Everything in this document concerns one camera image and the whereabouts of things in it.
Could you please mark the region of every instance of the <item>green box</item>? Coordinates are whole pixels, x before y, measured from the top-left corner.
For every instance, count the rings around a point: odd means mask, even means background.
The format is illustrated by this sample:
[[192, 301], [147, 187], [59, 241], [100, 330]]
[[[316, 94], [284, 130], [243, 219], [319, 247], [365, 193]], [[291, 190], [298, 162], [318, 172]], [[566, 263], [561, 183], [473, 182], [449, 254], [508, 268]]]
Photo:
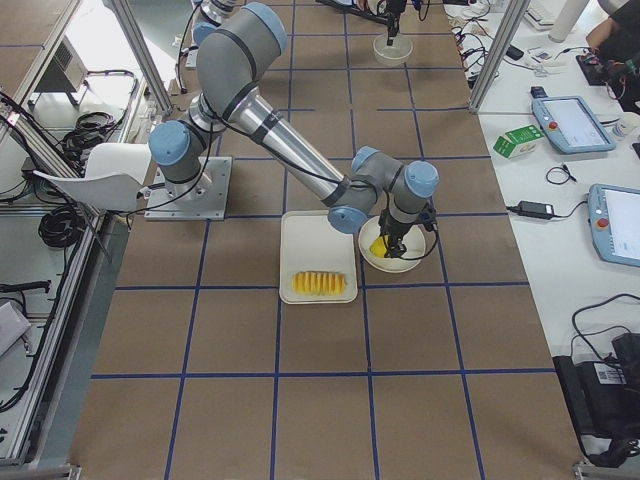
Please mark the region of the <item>green box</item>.
[[527, 125], [502, 134], [496, 140], [493, 149], [506, 158], [512, 158], [531, 152], [544, 134], [535, 125]]

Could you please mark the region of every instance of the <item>white bowl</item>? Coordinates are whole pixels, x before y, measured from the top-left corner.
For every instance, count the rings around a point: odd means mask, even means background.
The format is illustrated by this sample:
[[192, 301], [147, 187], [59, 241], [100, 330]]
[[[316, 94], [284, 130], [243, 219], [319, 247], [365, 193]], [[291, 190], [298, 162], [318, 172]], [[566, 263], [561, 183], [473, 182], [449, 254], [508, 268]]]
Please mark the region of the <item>white bowl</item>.
[[397, 34], [393, 45], [387, 45], [387, 35], [379, 35], [373, 41], [373, 53], [376, 60], [387, 67], [397, 67], [407, 61], [413, 51], [413, 43], [409, 37]]
[[[380, 217], [373, 217], [369, 219], [367, 223], [362, 226], [360, 234], [358, 235], [358, 248], [367, 263], [373, 268], [377, 268], [386, 273], [403, 273], [417, 267], [421, 260], [380, 258], [371, 253], [369, 247], [371, 247], [371, 244], [380, 235], [380, 227], [378, 226], [379, 218]], [[411, 227], [402, 239], [402, 243], [407, 247], [407, 252], [405, 253], [407, 258], [421, 257], [427, 248], [426, 240], [418, 225]]]

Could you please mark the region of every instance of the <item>white chair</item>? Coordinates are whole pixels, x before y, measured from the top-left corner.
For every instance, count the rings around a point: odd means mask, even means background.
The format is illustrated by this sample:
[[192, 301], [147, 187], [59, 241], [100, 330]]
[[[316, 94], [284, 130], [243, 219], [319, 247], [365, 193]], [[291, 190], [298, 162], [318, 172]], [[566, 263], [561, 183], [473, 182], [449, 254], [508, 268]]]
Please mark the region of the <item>white chair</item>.
[[132, 212], [151, 162], [147, 145], [102, 143], [89, 154], [83, 178], [34, 173], [76, 202], [98, 210]]

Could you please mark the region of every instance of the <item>black device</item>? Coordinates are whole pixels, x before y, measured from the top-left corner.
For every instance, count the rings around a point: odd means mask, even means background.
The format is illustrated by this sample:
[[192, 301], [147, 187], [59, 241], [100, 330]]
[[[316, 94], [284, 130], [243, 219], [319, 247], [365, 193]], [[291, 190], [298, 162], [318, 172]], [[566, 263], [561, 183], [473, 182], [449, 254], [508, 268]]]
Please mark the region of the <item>black device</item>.
[[569, 356], [553, 358], [579, 441], [581, 435], [611, 439], [608, 450], [588, 455], [600, 467], [618, 467], [640, 454], [640, 334], [625, 333], [611, 343], [617, 358], [577, 365]]
[[592, 87], [605, 84], [604, 66], [595, 55], [576, 55], [576, 61], [584, 78]]
[[507, 207], [511, 213], [520, 215], [521, 217], [541, 218], [543, 220], [551, 220], [555, 217], [553, 205], [549, 203], [527, 202], [521, 200], [514, 207]]
[[514, 47], [513, 45], [509, 45], [509, 48], [507, 48], [507, 53], [505, 55], [507, 55], [507, 57], [512, 60], [520, 60], [524, 55], [524, 52], [519, 48]]
[[531, 96], [533, 98], [547, 98], [547, 92], [545, 92], [544, 88], [539, 85], [534, 85], [531, 87]]

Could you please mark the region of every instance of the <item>electronic equipment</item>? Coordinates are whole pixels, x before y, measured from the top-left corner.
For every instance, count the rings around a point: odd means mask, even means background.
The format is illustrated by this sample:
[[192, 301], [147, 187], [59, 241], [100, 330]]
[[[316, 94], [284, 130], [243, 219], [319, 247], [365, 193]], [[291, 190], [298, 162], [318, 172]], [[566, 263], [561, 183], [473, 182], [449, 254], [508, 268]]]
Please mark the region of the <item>electronic equipment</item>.
[[574, 365], [569, 356], [553, 357], [571, 423], [582, 435], [611, 439], [609, 448], [587, 454], [599, 467], [619, 467], [638, 455], [640, 436], [640, 334], [625, 333], [612, 340], [612, 355]]
[[530, 93], [533, 98], [547, 98], [549, 96], [545, 89], [539, 85], [533, 85]]
[[589, 85], [592, 87], [606, 85], [606, 77], [603, 72], [604, 67], [597, 56], [576, 55], [576, 61]]
[[640, 267], [640, 190], [595, 184], [587, 202], [593, 245], [600, 258]]
[[87, 67], [69, 39], [63, 37], [51, 59], [51, 63], [47, 66], [40, 82], [36, 86], [35, 92], [77, 92], [86, 76]]
[[534, 98], [531, 109], [549, 141], [562, 153], [616, 148], [582, 97]]
[[509, 48], [507, 49], [507, 53], [505, 55], [512, 60], [520, 60], [524, 55], [524, 52], [520, 50], [518, 47], [509, 45]]
[[540, 2], [531, 0], [529, 7], [524, 13], [524, 19], [536, 30], [551, 30], [556, 21], [552, 15]]

